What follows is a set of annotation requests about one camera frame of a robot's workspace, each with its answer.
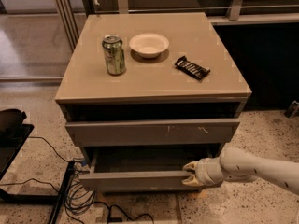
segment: soda can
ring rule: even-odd
[[[124,54],[122,40],[118,35],[106,35],[102,46],[105,56],[107,72],[113,76],[125,72]]]

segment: speckled floor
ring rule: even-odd
[[[62,75],[70,58],[64,29],[57,16],[0,16],[1,76]],[[0,83],[0,110],[19,108],[26,123],[35,126],[32,136],[46,138],[67,160],[80,158],[64,128],[64,117],[54,96],[59,84]],[[261,157],[299,162],[299,118],[287,119],[282,110],[242,113],[241,124],[227,147],[240,147]],[[40,139],[27,139],[1,184],[36,178],[59,188],[66,163]],[[9,193],[55,194],[34,181],[1,187]],[[97,200],[116,203],[129,215],[149,213],[155,223],[295,223],[299,197],[261,179],[253,183],[223,183],[220,188],[192,193],[139,193],[102,196]],[[51,207],[0,202],[0,223],[47,223]],[[113,217],[123,217],[115,211]],[[77,218],[84,223],[106,223],[107,210],[93,205]],[[57,223],[79,223],[61,209]],[[142,218],[137,222],[151,223]]]

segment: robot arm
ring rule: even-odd
[[[260,177],[299,195],[299,163],[260,158],[238,148],[226,148],[218,158],[192,161],[184,166],[192,175],[189,186],[210,186],[222,181],[249,182]]]

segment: cabinet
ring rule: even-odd
[[[158,33],[169,48],[142,59],[128,43]],[[110,76],[101,41],[118,34],[127,71]],[[175,61],[211,70],[201,82]],[[204,13],[91,15],[57,92],[65,128],[80,147],[90,173],[87,189],[102,192],[190,190],[181,184],[189,161],[217,157],[230,142],[251,94]]]

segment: drawer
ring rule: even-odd
[[[182,167],[211,156],[200,145],[97,147],[90,173],[79,178],[101,192],[195,190],[182,184],[190,175]]]
[[[68,122],[79,147],[199,144],[230,142],[237,119]]]

